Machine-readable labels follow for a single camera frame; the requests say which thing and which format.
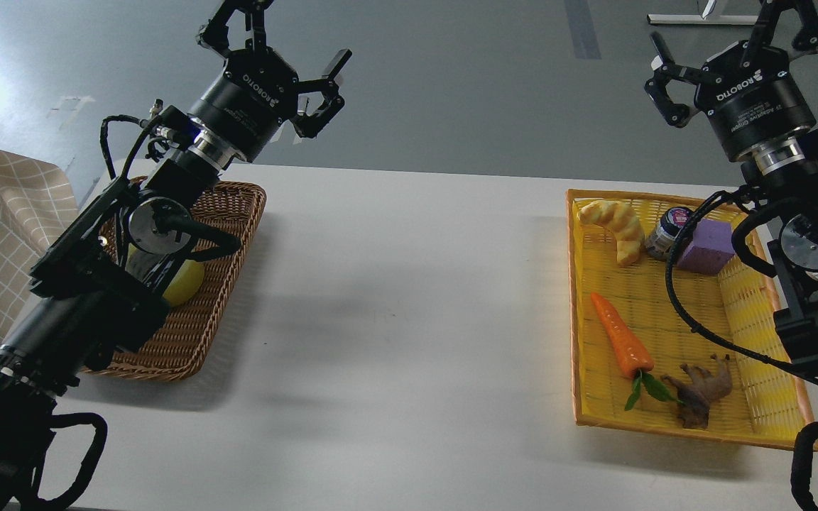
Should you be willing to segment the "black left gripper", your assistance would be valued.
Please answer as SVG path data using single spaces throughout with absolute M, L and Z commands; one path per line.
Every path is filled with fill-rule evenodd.
M 353 55 L 350 49 L 341 49 L 320 78 L 298 81 L 295 70 L 267 45 L 264 14 L 273 4 L 221 1 L 196 33 L 196 43 L 221 56 L 224 65 L 192 105 L 190 116 L 248 163 L 292 116 L 293 129 L 301 138 L 315 138 L 331 122 L 345 105 L 337 78 Z M 309 114 L 311 93 L 321 94 L 322 101 Z

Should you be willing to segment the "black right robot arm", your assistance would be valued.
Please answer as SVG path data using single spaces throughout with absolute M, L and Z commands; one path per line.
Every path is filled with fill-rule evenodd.
M 672 306 L 692 332 L 715 345 L 818 386 L 818 127 L 789 71 L 796 59 L 818 54 L 814 3 L 763 1 L 749 38 L 699 68 L 677 64 L 661 33 L 650 39 L 656 58 L 645 91 L 665 122 L 682 128 L 704 114 L 746 181 L 696 208 L 675 237 L 672 256 L 711 211 L 724 204 L 743 210 L 746 218 L 731 232 L 731 245 L 744 265 L 781 284 L 786 305 L 773 320 L 788 361 L 734 345 L 702 326 L 679 301 L 669 260 L 665 286 Z

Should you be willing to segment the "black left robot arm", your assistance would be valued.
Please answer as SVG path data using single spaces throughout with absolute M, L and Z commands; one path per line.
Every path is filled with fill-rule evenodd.
M 155 102 L 148 119 L 118 114 L 100 128 L 110 181 L 31 268 L 40 302 L 0 345 L 0 510 L 65 510 L 104 452 L 95 413 L 56 414 L 83 368 L 137 352 L 165 323 L 163 297 L 185 262 L 237 253 L 237 235 L 199 222 L 196 201 L 234 160 L 253 162 L 280 127 L 315 137 L 344 107 L 341 49 L 302 80 L 267 45 L 269 1 L 224 1 L 197 35 L 223 58 L 189 113 Z

